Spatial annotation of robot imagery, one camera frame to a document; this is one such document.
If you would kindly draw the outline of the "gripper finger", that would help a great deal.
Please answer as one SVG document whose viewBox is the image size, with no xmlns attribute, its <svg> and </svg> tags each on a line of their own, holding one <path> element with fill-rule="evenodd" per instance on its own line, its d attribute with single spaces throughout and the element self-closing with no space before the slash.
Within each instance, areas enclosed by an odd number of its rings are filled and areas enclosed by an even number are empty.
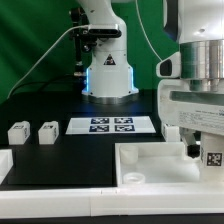
<svg viewBox="0 0 224 224">
<path fill-rule="evenodd" d="M 187 128 L 181 129 L 181 140 L 186 146 L 187 155 L 196 158 L 200 155 L 200 146 L 196 143 L 195 131 Z"/>
</svg>

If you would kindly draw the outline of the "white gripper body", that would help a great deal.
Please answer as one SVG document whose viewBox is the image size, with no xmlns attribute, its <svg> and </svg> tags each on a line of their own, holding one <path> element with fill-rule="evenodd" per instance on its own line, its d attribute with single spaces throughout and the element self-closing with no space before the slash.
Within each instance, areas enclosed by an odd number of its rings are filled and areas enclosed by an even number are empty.
<svg viewBox="0 0 224 224">
<path fill-rule="evenodd" d="M 224 80 L 217 92 L 192 92 L 187 81 L 164 79 L 157 102 L 162 122 L 224 136 Z"/>
</svg>

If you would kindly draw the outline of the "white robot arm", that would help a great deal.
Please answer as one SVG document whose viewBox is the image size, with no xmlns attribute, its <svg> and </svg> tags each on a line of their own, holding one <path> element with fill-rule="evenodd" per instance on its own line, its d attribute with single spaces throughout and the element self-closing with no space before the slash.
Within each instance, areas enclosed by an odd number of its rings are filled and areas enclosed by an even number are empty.
<svg viewBox="0 0 224 224">
<path fill-rule="evenodd" d="M 121 0 L 77 0 L 94 40 L 84 94 L 116 102 L 138 94 L 127 62 L 126 24 L 112 9 Z M 162 0 L 164 31 L 179 49 L 156 67 L 158 113 L 194 143 L 201 133 L 204 159 L 224 155 L 224 0 Z"/>
</svg>

